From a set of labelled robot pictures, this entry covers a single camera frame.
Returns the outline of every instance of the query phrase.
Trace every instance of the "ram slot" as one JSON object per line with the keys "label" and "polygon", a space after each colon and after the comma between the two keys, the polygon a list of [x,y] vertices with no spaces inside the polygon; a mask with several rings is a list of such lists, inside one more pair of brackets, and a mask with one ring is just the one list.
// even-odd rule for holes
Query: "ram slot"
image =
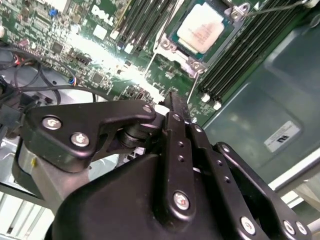
{"label": "ram slot", "polygon": [[150,16],[149,19],[153,19],[153,21],[147,20],[145,23],[145,27],[142,28],[141,33],[137,37],[137,42],[135,43],[137,50],[140,51],[148,42],[148,39],[150,38],[150,35],[152,32],[157,31],[161,27],[162,21],[165,20],[166,15],[168,15],[168,7],[170,5],[174,5],[175,0],[165,0],[161,4],[161,6],[158,8],[158,11],[156,11],[152,16]]}
{"label": "ram slot", "polygon": [[[269,1],[268,4],[264,7],[265,9],[274,7],[277,3]],[[236,40],[237,44],[232,44],[231,48],[225,53],[225,55],[215,64],[213,69],[210,70],[209,74],[205,77],[204,81],[202,81],[201,86],[205,92],[211,92],[212,89],[215,88],[221,81],[222,78],[219,78],[219,74],[221,74],[221,70],[227,70],[230,65],[232,65],[232,61],[234,61],[237,53],[241,53],[245,51],[248,47],[248,43],[250,43],[254,38],[256,31],[263,28],[262,23],[267,24],[265,20],[268,20],[268,14],[264,14],[261,16],[257,16],[246,28],[246,30],[241,34],[241,36]]]}
{"label": "ram slot", "polygon": [[287,12],[283,12],[282,15],[276,18],[274,23],[276,23],[275,27],[268,28],[268,37],[265,38],[260,36],[259,42],[254,45],[254,49],[251,48],[249,52],[247,52],[242,58],[234,63],[232,71],[228,74],[225,74],[224,78],[228,79],[224,82],[224,84],[220,84],[215,91],[212,93],[215,96],[224,96],[228,90],[232,88],[236,84],[236,82],[240,79],[241,75],[244,74],[245,70],[249,69],[249,67],[255,62],[255,60],[259,57],[261,53],[267,50],[267,48],[272,44],[275,38],[281,34],[286,26],[290,24],[290,22],[294,19],[299,10],[292,9]]}
{"label": "ram slot", "polygon": [[[289,1],[270,1],[264,8],[287,5]],[[222,56],[201,83],[201,90],[221,99],[249,69],[272,41],[290,24],[299,10],[271,12],[257,16]]]}
{"label": "ram slot", "polygon": [[142,14],[140,14],[135,21],[134,25],[130,29],[130,36],[126,40],[128,44],[136,43],[138,40],[136,37],[139,36],[142,29],[145,27],[146,21],[150,21],[150,17],[153,13],[156,13],[158,11],[158,6],[162,3],[158,3],[160,1],[158,0],[151,0],[149,4],[146,4],[146,7]]}
{"label": "ram slot", "polygon": [[119,32],[120,36],[123,36],[123,40],[125,40],[125,33],[127,32],[127,29],[131,27],[131,25],[134,24],[135,19],[139,16],[140,12],[142,11],[143,6],[145,5],[146,0],[136,0],[132,8],[130,9],[128,16],[125,18],[125,20],[120,24]]}
{"label": "ram slot", "polygon": [[153,6],[156,4],[157,0],[147,0],[143,1],[142,5],[139,10],[136,12],[134,19],[130,23],[129,27],[126,27],[125,31],[123,32],[122,36],[126,38],[126,42],[130,43],[132,41],[132,37],[135,34],[135,31],[137,29],[137,26],[140,26],[143,19],[146,17],[146,15],[149,13],[149,11],[152,11]]}

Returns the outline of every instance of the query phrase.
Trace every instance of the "capacitor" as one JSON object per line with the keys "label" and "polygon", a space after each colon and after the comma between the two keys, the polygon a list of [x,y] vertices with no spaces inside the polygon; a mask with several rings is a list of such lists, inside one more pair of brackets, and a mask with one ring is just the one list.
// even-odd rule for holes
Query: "capacitor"
{"label": "capacitor", "polygon": [[18,41],[17,45],[24,48],[30,45],[30,41],[29,39],[25,38],[25,39],[22,39],[21,41]]}
{"label": "capacitor", "polygon": [[2,39],[6,34],[4,26],[0,25],[0,39]]}
{"label": "capacitor", "polygon": [[73,24],[70,26],[70,30],[73,34],[78,34],[81,30],[81,27],[79,24]]}
{"label": "capacitor", "polygon": [[32,42],[32,43],[31,43],[31,49],[36,49],[36,47],[37,47],[36,43],[35,43],[35,42]]}

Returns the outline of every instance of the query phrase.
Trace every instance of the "ul label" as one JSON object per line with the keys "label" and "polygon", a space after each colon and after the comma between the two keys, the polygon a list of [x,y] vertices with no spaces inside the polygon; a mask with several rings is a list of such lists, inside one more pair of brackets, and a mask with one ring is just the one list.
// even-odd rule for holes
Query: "ul label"
{"label": "ul label", "polygon": [[300,128],[298,128],[292,121],[287,121],[278,129],[278,131],[264,141],[264,144],[268,150],[273,153],[282,145],[288,143],[290,139],[292,139],[299,132]]}

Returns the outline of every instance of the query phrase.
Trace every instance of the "mounting screw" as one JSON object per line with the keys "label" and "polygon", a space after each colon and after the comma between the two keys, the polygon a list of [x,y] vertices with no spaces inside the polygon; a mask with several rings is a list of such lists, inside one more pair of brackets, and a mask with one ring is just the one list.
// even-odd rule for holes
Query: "mounting screw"
{"label": "mounting screw", "polygon": [[249,220],[249,218],[243,216],[240,221],[242,227],[248,234],[254,235],[256,233],[256,228],[254,224]]}
{"label": "mounting screw", "polygon": [[181,210],[187,210],[190,206],[189,199],[182,192],[176,191],[173,195],[175,205]]}
{"label": "mounting screw", "polygon": [[144,105],[143,106],[143,110],[145,110],[147,113],[151,113],[152,110],[150,109],[150,107],[148,105]]}
{"label": "mounting screw", "polygon": [[300,231],[303,235],[307,235],[307,234],[308,234],[307,230],[305,229],[305,227],[302,225],[301,222],[296,221],[295,224],[296,224],[296,226],[298,227],[299,231]]}
{"label": "mounting screw", "polygon": [[202,132],[202,129],[198,125],[195,125],[194,128],[198,133]]}
{"label": "mounting screw", "polygon": [[180,122],[181,121],[181,119],[180,119],[180,117],[179,117],[179,115],[178,114],[173,114],[173,116],[172,116],[175,120],[177,120],[178,122]]}
{"label": "mounting screw", "polygon": [[283,221],[283,224],[285,226],[285,229],[288,231],[288,233],[290,233],[291,235],[296,234],[296,231],[294,230],[294,228],[291,226],[291,224],[288,221]]}
{"label": "mounting screw", "polygon": [[86,147],[89,145],[90,141],[87,135],[81,132],[75,132],[71,136],[71,142],[78,147]]}
{"label": "mounting screw", "polygon": [[62,126],[61,122],[55,117],[46,117],[45,119],[42,120],[42,125],[46,129],[50,129],[50,130],[58,130]]}
{"label": "mounting screw", "polygon": [[226,151],[227,153],[230,153],[230,149],[226,146],[226,145],[222,145],[222,148],[224,151]]}

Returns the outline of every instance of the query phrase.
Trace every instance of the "cable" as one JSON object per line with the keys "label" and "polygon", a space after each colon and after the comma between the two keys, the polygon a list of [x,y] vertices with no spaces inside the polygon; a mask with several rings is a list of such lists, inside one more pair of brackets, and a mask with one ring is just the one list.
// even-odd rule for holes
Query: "cable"
{"label": "cable", "polygon": [[76,75],[74,74],[74,72],[67,65],[65,65],[63,62],[61,62],[61,61],[59,61],[57,59],[54,59],[53,57],[50,57],[50,56],[35,56],[35,55],[31,54],[31,53],[28,53],[26,51],[23,51],[23,50],[14,48],[14,47],[2,47],[2,46],[0,46],[0,50],[24,54],[24,55],[26,55],[26,56],[28,56],[30,58],[33,58],[33,59],[37,60],[39,63],[42,62],[41,59],[49,59],[49,60],[51,60],[51,61],[53,61],[55,63],[60,64],[62,67],[64,67],[70,73],[70,75],[73,78],[77,79]]}
{"label": "cable", "polygon": [[[15,85],[15,87],[16,87],[17,89],[19,89],[18,71],[19,71],[26,63],[29,63],[29,62],[32,62],[32,61],[34,61],[33,58],[25,59],[25,60],[23,60],[22,62],[20,62],[20,64],[16,67],[16,70],[14,71],[13,79],[14,79],[14,85]],[[47,86],[49,86],[49,87],[53,86],[53,85],[51,84],[51,82],[47,79],[47,77],[45,76],[42,67],[39,67],[39,68],[38,68],[38,73],[37,73],[37,74],[35,75],[35,77],[31,80],[31,82],[30,82],[29,84],[27,84],[26,86],[29,86],[29,85],[35,83],[35,82],[38,80],[38,77],[41,77],[42,80],[44,81],[44,83],[45,83]],[[53,94],[55,95],[55,98],[56,98],[56,104],[57,104],[57,105],[60,105],[60,103],[61,103],[61,95],[60,95],[59,91],[58,91],[58,90],[53,90]]]}
{"label": "cable", "polygon": [[33,58],[28,58],[23,60],[22,62],[19,63],[19,65],[16,67],[14,74],[13,74],[13,80],[14,80],[14,85],[18,89],[19,88],[19,83],[18,83],[18,71],[28,62],[34,61]]}
{"label": "cable", "polygon": [[[48,86],[48,87],[53,87],[54,85],[48,80],[48,78],[45,76],[44,72],[41,70],[40,71],[40,77],[42,78],[42,80],[44,81],[44,83]],[[56,99],[56,104],[60,105],[61,103],[61,95],[59,93],[58,90],[52,90],[53,94],[55,96]]]}
{"label": "cable", "polygon": [[103,95],[100,91],[90,88],[85,88],[82,86],[71,86],[71,85],[60,85],[60,86],[44,86],[44,87],[22,87],[22,92],[41,92],[41,91],[52,91],[52,90],[80,90],[98,95],[107,101],[112,101],[112,99],[107,99],[106,95]]}
{"label": "cable", "polygon": [[287,5],[287,6],[277,6],[277,7],[269,8],[269,9],[266,9],[266,10],[249,12],[246,15],[244,15],[244,17],[253,17],[253,16],[256,16],[256,15],[267,14],[267,13],[270,13],[270,12],[294,9],[295,7],[298,7],[300,5],[304,5],[307,2],[308,2],[308,0],[300,0],[300,1],[297,1],[297,2],[295,2],[295,3],[291,4],[291,5]]}
{"label": "cable", "polygon": [[188,103],[190,102],[191,96],[192,96],[193,92],[195,91],[197,82],[198,82],[198,80],[199,80],[199,76],[200,76],[199,73],[196,73],[195,80],[194,80],[194,82],[193,82],[191,91],[190,91],[190,93],[189,93],[189,95],[188,95],[188,99],[187,99],[187,101],[186,101],[186,104],[188,104]]}
{"label": "cable", "polygon": [[25,52],[23,50],[20,50],[20,49],[17,49],[17,48],[12,48],[12,47],[1,47],[0,46],[0,50],[3,50],[3,51],[10,51],[10,52],[13,52],[13,53],[20,53],[20,54],[24,54],[28,57],[31,57],[33,59],[35,59],[36,61],[38,61],[38,63],[41,65],[41,62],[42,60],[41,59],[48,59],[48,60],[51,60],[53,62],[56,62],[58,64],[60,64],[62,67],[64,67],[73,77],[73,86],[70,86],[70,85],[60,85],[60,86],[54,86],[51,84],[51,82],[49,82],[49,80],[46,78],[46,76],[43,74],[43,70],[42,68],[40,69],[40,74],[39,76],[42,77],[43,81],[49,85],[48,87],[28,87],[29,85],[31,85],[30,83],[26,86],[23,86],[20,88],[20,90],[22,92],[41,92],[41,91],[57,91],[55,92],[55,96],[57,98],[57,105],[60,104],[61,102],[61,96],[58,92],[58,90],[80,90],[80,91],[85,91],[85,92],[89,92],[89,93],[92,93],[92,99],[94,102],[97,101],[97,98],[96,98],[96,95],[106,99],[107,101],[112,101],[112,99],[107,99],[105,95],[102,95],[100,91],[98,90],[94,90],[94,89],[89,89],[89,88],[85,88],[85,87],[80,87],[80,86],[76,86],[77,84],[77,78],[74,74],[74,72],[68,67],[66,66],[63,62],[59,61],[59,60],[56,60],[52,57],[49,57],[49,56],[35,56],[33,54],[30,54],[28,52]]}

